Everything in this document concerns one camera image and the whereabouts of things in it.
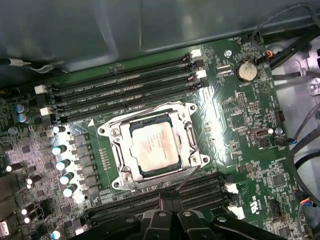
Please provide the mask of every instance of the ram slot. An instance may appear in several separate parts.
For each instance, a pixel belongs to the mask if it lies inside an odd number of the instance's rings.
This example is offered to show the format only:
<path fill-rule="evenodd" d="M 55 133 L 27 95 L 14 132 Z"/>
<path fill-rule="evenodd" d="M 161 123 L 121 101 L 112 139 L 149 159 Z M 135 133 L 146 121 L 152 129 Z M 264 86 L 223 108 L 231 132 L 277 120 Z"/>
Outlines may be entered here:
<path fill-rule="evenodd" d="M 160 83 L 167 83 L 169 81 L 169 84 L 175 83 L 175 82 L 180 82 L 180 81 L 192 81 L 194 79 L 194 76 L 190 76 L 190 73 L 184 73 L 182 75 L 174 75 L 174 76 L 167 76 L 166 78 L 150 78 L 149 81 L 145 80 L 140 80 L 135 82 L 134 84 L 117 84 L 114 87 L 110 87 L 107 89 L 99 89 L 96 90 L 94 93 L 90 94 L 83 94 L 80 97 L 71 97 L 71 98 L 66 98 L 65 102 L 62 103 L 57 103 L 59 107 L 64 107 L 66 106 L 67 108 L 70 107 L 76 107 L 76 106 L 81 106 L 83 104 L 88 104 L 88 103 L 95 103 L 95 101 L 100 100 L 100 99 L 105 99 L 107 100 L 110 98 L 112 95 L 122 95 L 122 94 L 131 94 L 131 92 L 134 92 L 136 89 L 141 89 L 141 88 L 146 88 L 150 86 L 155 86 L 156 84 Z"/>
<path fill-rule="evenodd" d="M 203 86 L 200 83 L 194 83 L 191 86 L 186 86 L 180 85 L 179 87 L 175 88 L 168 88 L 167 90 L 163 92 L 149 92 L 146 95 L 140 94 L 136 96 L 131 96 L 125 99 L 120 99 L 114 102 L 110 102 L 108 104 L 104 104 L 105 107 L 100 106 L 92 106 L 92 108 L 87 108 L 85 110 L 81 110 L 76 114 L 64 116 L 61 115 L 60 119 L 63 123 L 70 123 L 70 122 L 75 122 L 87 118 L 92 118 L 94 116 L 101 115 L 103 113 L 114 113 L 120 110 L 127 110 L 129 108 L 134 108 L 134 107 L 145 107 L 147 103 L 150 101 L 156 101 L 156 100 L 162 100 L 166 98 L 170 98 L 172 96 L 179 96 L 179 95 L 185 95 L 190 92 L 196 91 L 199 88 L 202 88 Z"/>
<path fill-rule="evenodd" d="M 68 92 L 64 93 L 64 91 L 67 91 L 67 90 L 71 91 L 73 89 L 78 89 L 79 87 L 90 86 L 92 82 L 98 85 L 114 77 L 116 78 L 123 78 L 123 77 L 129 77 L 129 76 L 139 77 L 142 75 L 154 74 L 155 72 L 158 72 L 158 71 L 164 71 L 164 70 L 169 71 L 175 68 L 184 68 L 185 66 L 188 65 L 189 62 L 190 62 L 190 55 L 187 53 L 184 57 L 179 57 L 179 58 L 168 60 L 168 61 L 162 61 L 155 64 L 144 65 L 137 68 L 115 71 L 110 74 L 106 74 L 104 76 L 98 76 L 98 77 L 85 79 L 83 81 L 77 81 L 77 82 L 65 85 L 63 87 L 56 87 L 56 92 L 58 92 L 59 94 L 68 94 Z"/>

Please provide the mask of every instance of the screw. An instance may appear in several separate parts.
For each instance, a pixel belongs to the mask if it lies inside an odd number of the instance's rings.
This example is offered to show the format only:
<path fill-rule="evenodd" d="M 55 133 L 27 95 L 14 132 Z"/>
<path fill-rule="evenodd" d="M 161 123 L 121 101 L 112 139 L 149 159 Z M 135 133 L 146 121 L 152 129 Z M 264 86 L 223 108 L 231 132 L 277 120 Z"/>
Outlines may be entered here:
<path fill-rule="evenodd" d="M 118 137 L 120 135 L 120 131 L 117 128 L 114 128 L 111 130 L 111 136 L 112 137 Z"/>
<path fill-rule="evenodd" d="M 126 183 L 131 182 L 131 181 L 132 181 L 132 176 L 131 176 L 131 174 L 130 174 L 130 173 L 125 173 L 125 174 L 123 175 L 123 181 L 126 182 Z"/>
<path fill-rule="evenodd" d="M 232 55 L 232 51 L 231 51 L 231 50 L 225 50 L 225 51 L 224 51 L 224 56 L 225 56 L 226 58 L 230 58 L 231 55 Z"/>
<path fill-rule="evenodd" d="M 186 216 L 186 217 L 190 217 L 191 216 L 191 212 L 190 211 L 185 211 L 183 213 L 183 215 Z"/>
<path fill-rule="evenodd" d="M 284 131 L 282 130 L 282 128 L 277 127 L 277 128 L 274 130 L 274 133 L 279 136 L 279 135 L 283 134 Z"/>
<path fill-rule="evenodd" d="M 227 219 L 223 216 L 218 216 L 217 217 L 217 220 L 220 222 L 220 223 L 225 223 L 227 221 Z"/>

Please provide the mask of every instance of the dimm slot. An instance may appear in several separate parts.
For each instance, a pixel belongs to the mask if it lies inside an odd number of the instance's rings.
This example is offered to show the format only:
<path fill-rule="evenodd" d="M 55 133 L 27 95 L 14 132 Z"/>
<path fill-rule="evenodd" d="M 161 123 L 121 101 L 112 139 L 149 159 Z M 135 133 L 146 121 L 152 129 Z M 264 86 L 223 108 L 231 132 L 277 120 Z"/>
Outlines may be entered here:
<path fill-rule="evenodd" d="M 109 74 L 106 74 L 104 76 L 98 76 L 98 77 L 92 77 L 89 79 L 84 79 L 82 81 L 77 81 L 74 83 L 70 83 L 68 85 L 65 85 L 63 87 L 58 87 L 58 91 L 65 91 L 68 89 L 72 89 L 74 87 L 82 87 L 82 86 L 86 86 L 88 85 L 88 82 L 95 82 L 95 83 L 101 83 L 104 82 L 107 79 L 113 78 L 114 76 L 125 76 L 125 75 L 134 75 L 134 74 L 143 74 L 143 73 L 152 73 L 155 71 L 162 71 L 171 67 L 176 67 L 182 64 L 187 64 L 190 62 L 190 55 L 187 53 L 185 56 L 183 57 L 179 57 L 179 58 L 175 58 L 175 59 L 171 59 L 171 60 L 167 60 L 167 61 L 162 61 L 162 62 L 158 62 L 155 64 L 148 64 L 148 65 L 144 65 L 141 67 L 136 67 L 136 68 L 130 68 L 127 70 L 121 70 L 121 71 L 115 71 Z"/>
<path fill-rule="evenodd" d="M 112 87 L 119 87 L 121 84 L 133 84 L 135 82 L 148 82 L 150 78 L 166 78 L 172 75 L 179 75 L 185 73 L 191 73 L 191 69 L 187 68 L 177 68 L 171 71 L 157 72 L 155 74 L 148 75 L 130 75 L 125 77 L 115 77 L 112 79 L 105 80 L 103 82 L 91 82 L 86 86 L 77 86 L 66 92 L 57 92 L 54 94 L 57 101 L 65 101 L 70 99 L 75 99 L 77 97 L 82 97 L 82 95 L 93 95 L 96 91 L 108 90 Z"/>
<path fill-rule="evenodd" d="M 98 116 L 101 115 L 103 113 L 106 112 L 117 112 L 120 110 L 125 110 L 128 108 L 134 108 L 134 107 L 140 107 L 140 106 L 145 106 L 147 102 L 149 101 L 156 101 L 156 100 L 160 100 L 160 99 L 164 99 L 164 98 L 169 98 L 172 96 L 178 96 L 178 95 L 185 95 L 188 94 L 190 92 L 196 91 L 197 89 L 201 88 L 198 86 L 189 86 L 188 88 L 184 88 L 184 89 L 178 89 L 178 90 L 173 90 L 171 92 L 164 92 L 163 94 L 158 94 L 157 96 L 148 96 L 146 98 L 136 98 L 136 99 L 132 99 L 129 102 L 123 103 L 121 102 L 120 104 L 116 104 L 116 105 L 111 105 L 111 106 L 107 106 L 105 108 L 101 108 L 101 109 L 94 109 L 94 110 L 90 110 L 88 112 L 83 112 L 83 113 L 79 113 L 77 115 L 73 115 L 73 116 L 66 116 L 66 117 L 60 117 L 61 121 L 63 123 L 69 123 L 69 122 L 75 122 L 75 121 L 79 121 L 79 120 L 83 120 L 83 119 L 87 119 L 87 118 L 92 118 L 94 116 Z"/>
<path fill-rule="evenodd" d="M 93 95 L 89 96 L 89 99 L 86 99 L 86 96 L 83 96 L 82 98 L 77 98 L 74 101 L 72 100 L 67 100 L 64 104 L 65 106 L 63 107 L 65 110 L 71 109 L 73 107 L 77 106 L 84 106 L 83 104 L 89 104 L 89 103 L 94 103 L 95 105 L 97 104 L 96 101 L 102 100 L 105 102 L 108 99 L 118 99 L 119 95 L 123 94 L 139 94 L 141 92 L 142 88 L 147 88 L 147 87 L 156 87 L 156 83 L 160 83 L 160 86 L 164 86 L 168 84 L 168 81 L 170 81 L 170 84 L 174 83 L 179 83 L 182 81 L 185 81 L 186 83 L 188 82 L 190 75 L 188 73 L 185 73 L 184 75 L 179 75 L 179 76 L 173 76 L 170 78 L 166 79 L 157 79 L 157 80 L 151 80 L 149 82 L 145 82 L 142 84 L 136 84 L 136 85 L 130 85 L 130 86 L 119 86 L 119 87 L 124 87 L 124 88 L 114 88 L 114 89 L 108 89 L 105 91 L 100 91 L 99 93 L 95 93 Z"/>

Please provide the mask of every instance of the wire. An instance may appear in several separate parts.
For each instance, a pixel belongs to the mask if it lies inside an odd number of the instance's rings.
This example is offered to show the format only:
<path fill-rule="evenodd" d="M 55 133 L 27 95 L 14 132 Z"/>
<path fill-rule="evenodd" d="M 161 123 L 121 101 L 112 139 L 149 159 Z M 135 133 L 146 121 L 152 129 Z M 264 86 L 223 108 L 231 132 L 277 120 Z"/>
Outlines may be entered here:
<path fill-rule="evenodd" d="M 302 239 L 306 239 L 305 234 L 301 230 L 301 215 L 302 215 L 302 210 L 303 210 L 302 207 L 303 207 L 303 204 L 299 204 L 298 213 L 296 216 L 296 225 L 298 228 L 299 235 L 302 237 Z"/>
<path fill-rule="evenodd" d="M 298 183 L 298 185 L 301 187 L 301 189 L 303 191 L 305 191 L 305 193 L 310 197 L 310 199 L 317 205 L 320 206 L 320 200 L 308 189 L 308 187 L 305 185 L 305 183 L 303 182 L 303 180 L 301 179 L 301 177 L 298 174 L 298 171 L 296 169 L 295 166 L 295 154 L 297 152 L 299 152 L 302 148 L 304 148 L 305 146 L 307 146 L 309 143 L 311 143 L 312 141 L 314 141 L 315 139 L 317 139 L 318 137 L 320 137 L 320 127 L 317 127 L 316 129 L 314 129 L 313 131 L 311 131 L 308 135 L 306 135 L 303 139 L 301 139 L 301 141 L 299 141 L 289 152 L 289 155 L 287 157 L 287 161 L 288 161 L 288 166 L 291 169 L 291 172 L 294 176 L 294 178 L 296 179 L 296 182 Z"/>
<path fill-rule="evenodd" d="M 197 167 L 195 168 L 195 170 L 194 170 L 192 173 L 190 173 L 190 175 L 189 175 L 179 186 L 176 187 L 175 190 L 178 191 L 186 182 L 188 182 L 188 181 L 192 178 L 193 175 L 196 174 L 196 172 L 197 172 L 199 169 L 200 169 L 200 165 L 197 166 Z"/>
<path fill-rule="evenodd" d="M 313 39 L 317 38 L 318 36 L 320 36 L 320 29 L 317 29 L 315 31 L 311 31 L 302 35 L 299 39 L 294 41 L 286 49 L 280 52 L 276 58 L 270 61 L 271 70 L 274 70 L 275 68 L 279 67 L 285 61 L 287 61 L 293 55 L 295 55 L 298 51 L 305 48 L 309 44 L 309 42 L 311 42 Z"/>
<path fill-rule="evenodd" d="M 290 7 L 287 7 L 279 12 L 277 12 L 276 14 L 268 17 L 265 21 L 263 21 L 255 30 L 254 32 L 252 33 L 251 37 L 250 37 L 250 41 L 251 41 L 251 44 L 256 47 L 257 49 L 259 49 L 260 51 L 263 51 L 265 52 L 266 49 L 264 47 L 261 47 L 260 45 L 258 45 L 256 42 L 255 42 L 255 36 L 257 35 L 257 33 L 268 23 L 270 23 L 272 20 L 274 20 L 275 18 L 277 18 L 278 16 L 286 13 L 286 12 L 289 12 L 291 10 L 294 10 L 294 9 L 297 9 L 297 8 L 304 8 L 304 9 L 307 9 L 311 15 L 311 18 L 312 20 L 314 21 L 314 23 L 320 28 L 320 19 L 318 18 L 317 14 L 315 13 L 315 11 L 308 5 L 308 4 L 305 4 L 305 3 L 302 3 L 302 4 L 296 4 L 296 5 L 293 5 L 293 6 L 290 6 Z"/>
<path fill-rule="evenodd" d="M 296 131 L 293 139 L 297 140 L 299 137 L 299 134 L 301 133 L 302 129 L 305 127 L 305 125 L 309 122 L 309 120 L 312 118 L 313 115 L 315 115 L 315 113 L 320 109 L 320 103 L 318 103 L 317 105 L 315 105 L 311 111 L 305 116 L 303 122 L 301 123 L 300 127 L 298 128 L 298 130 Z"/>
<path fill-rule="evenodd" d="M 279 80 L 290 80 L 302 77 L 301 72 L 296 71 L 288 74 L 283 75 L 272 75 L 273 80 L 279 81 Z M 314 71 L 306 71 L 305 77 L 311 77 L 311 78 L 320 78 L 320 72 L 314 72 Z"/>
<path fill-rule="evenodd" d="M 305 156 L 303 156 L 302 158 L 300 158 L 298 161 L 295 162 L 295 168 L 298 170 L 304 163 L 306 163 L 307 161 L 314 159 L 316 157 L 320 157 L 320 151 L 316 151 L 313 153 L 309 153 Z"/>

